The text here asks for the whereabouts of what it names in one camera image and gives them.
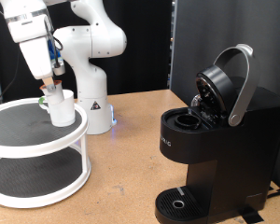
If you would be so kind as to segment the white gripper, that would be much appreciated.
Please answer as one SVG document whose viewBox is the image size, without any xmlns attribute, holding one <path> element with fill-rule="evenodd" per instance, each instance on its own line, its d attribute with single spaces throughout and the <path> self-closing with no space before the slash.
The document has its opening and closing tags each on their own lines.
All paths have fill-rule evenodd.
<svg viewBox="0 0 280 224">
<path fill-rule="evenodd" d="M 35 79 L 43 79 L 42 91 L 54 92 L 55 84 L 49 56 L 48 42 L 45 37 L 20 43 L 22 55 Z"/>
</svg>

